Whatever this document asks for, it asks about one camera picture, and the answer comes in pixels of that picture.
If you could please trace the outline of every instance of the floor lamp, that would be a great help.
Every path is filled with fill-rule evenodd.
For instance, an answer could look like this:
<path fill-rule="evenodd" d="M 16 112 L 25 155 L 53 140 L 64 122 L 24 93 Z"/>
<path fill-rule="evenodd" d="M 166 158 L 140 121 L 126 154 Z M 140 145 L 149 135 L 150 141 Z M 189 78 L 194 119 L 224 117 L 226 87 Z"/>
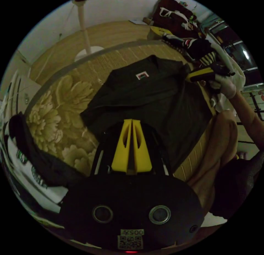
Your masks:
<path fill-rule="evenodd" d="M 80 59 L 82 59 L 83 57 L 92 54 L 94 52 L 98 52 L 103 50 L 103 47 L 100 46 L 91 46 L 90 45 L 90 40 L 88 37 L 88 32 L 85 28 L 85 21 L 84 21 L 84 4 L 86 2 L 86 0 L 83 1 L 76 1 L 73 0 L 72 1 L 77 7 L 78 7 L 78 19 L 79 19 L 79 23 L 80 23 L 80 28 L 81 28 L 81 32 L 83 34 L 83 39 L 84 39 L 84 49 L 81 50 L 75 57 L 74 61 L 78 61 Z"/>

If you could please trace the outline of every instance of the qr code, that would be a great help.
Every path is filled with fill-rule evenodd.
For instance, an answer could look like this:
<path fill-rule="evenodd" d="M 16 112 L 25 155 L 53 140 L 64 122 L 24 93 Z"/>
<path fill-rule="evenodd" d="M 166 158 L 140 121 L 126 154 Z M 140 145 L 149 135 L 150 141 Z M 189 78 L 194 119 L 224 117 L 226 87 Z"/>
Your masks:
<path fill-rule="evenodd" d="M 118 236 L 118 248 L 120 250 L 143 249 L 142 236 Z"/>

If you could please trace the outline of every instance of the white glove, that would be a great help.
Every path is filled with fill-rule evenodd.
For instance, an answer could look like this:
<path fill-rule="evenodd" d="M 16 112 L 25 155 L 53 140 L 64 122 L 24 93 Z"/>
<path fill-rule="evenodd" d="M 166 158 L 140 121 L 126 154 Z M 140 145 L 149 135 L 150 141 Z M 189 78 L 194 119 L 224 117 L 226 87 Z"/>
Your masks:
<path fill-rule="evenodd" d="M 231 99 L 236 94 L 236 86 L 232 81 L 225 76 L 215 75 L 215 81 L 209 81 L 213 89 L 220 89 L 220 92 L 224 94 L 228 99 Z"/>

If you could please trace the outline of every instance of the black jacket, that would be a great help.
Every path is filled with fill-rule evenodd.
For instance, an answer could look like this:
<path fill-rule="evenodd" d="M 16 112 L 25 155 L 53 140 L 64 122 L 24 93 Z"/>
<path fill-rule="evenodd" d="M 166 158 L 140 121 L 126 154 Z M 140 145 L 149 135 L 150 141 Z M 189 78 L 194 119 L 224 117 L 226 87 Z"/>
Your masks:
<path fill-rule="evenodd" d="M 185 81 L 189 72 L 182 62 L 154 55 L 113 70 L 81 118 L 99 141 L 106 129 L 124 119 L 149 124 L 159 133 L 175 171 L 212 118 L 200 87 Z"/>

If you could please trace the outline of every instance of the white lamp base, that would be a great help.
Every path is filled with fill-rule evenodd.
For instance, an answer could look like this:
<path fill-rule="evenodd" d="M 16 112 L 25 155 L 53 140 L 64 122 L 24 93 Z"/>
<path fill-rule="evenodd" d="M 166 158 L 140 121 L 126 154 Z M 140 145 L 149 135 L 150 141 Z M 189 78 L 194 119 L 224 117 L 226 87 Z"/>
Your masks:
<path fill-rule="evenodd" d="M 93 53 L 99 52 L 99 51 L 101 51 L 103 49 L 104 48 L 101 47 L 101 46 L 91 46 L 91 53 L 93 54 Z M 82 59 L 83 57 L 86 57 L 86 56 L 87 56 L 86 50 L 83 49 L 76 55 L 76 57 L 74 59 L 74 62 L 76 62 L 76 61 L 78 61 L 78 60 L 80 60 L 80 59 Z"/>

